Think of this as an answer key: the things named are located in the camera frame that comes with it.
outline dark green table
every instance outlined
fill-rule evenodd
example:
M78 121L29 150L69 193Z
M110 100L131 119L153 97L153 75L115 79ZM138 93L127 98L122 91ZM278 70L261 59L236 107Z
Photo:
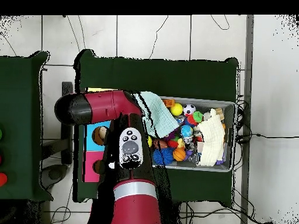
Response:
M41 161L41 66L47 52L28 58L0 57L0 173L8 182L0 199L52 200L39 183Z
M165 61L126 58L96 58L91 50L78 54L75 90L85 88L152 91L160 96L235 102L238 61ZM82 182L84 127L75 128L74 191L79 202L96 198L96 183ZM169 169L174 201L220 201L231 206L232 172Z

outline pink panel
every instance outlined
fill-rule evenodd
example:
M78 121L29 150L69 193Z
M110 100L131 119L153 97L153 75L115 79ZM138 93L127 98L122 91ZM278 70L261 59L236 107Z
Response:
M102 160L103 155L103 151L86 151L85 182L99 182L100 175L93 171L92 165L97 160Z

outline soccer ball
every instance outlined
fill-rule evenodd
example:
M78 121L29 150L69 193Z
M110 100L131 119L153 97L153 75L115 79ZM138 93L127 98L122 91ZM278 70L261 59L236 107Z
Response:
M189 115L193 114L196 111L196 108L192 104L187 104L184 106L183 111L184 111L184 115L188 117Z

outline yellow ball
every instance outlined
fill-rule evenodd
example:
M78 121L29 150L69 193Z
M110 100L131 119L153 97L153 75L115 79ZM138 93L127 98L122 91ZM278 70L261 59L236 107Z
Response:
M147 143L149 147L152 146L152 138L150 136L148 136Z
M171 107L171 114L174 116L181 115L183 112L183 106L180 103L175 103L173 107Z

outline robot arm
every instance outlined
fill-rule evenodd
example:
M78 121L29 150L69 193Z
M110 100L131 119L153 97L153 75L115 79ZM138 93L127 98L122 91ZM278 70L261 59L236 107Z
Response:
M141 110L131 94L122 90L69 94L56 102L55 114L68 125L114 120L114 143L107 143L116 173L111 224L161 224Z

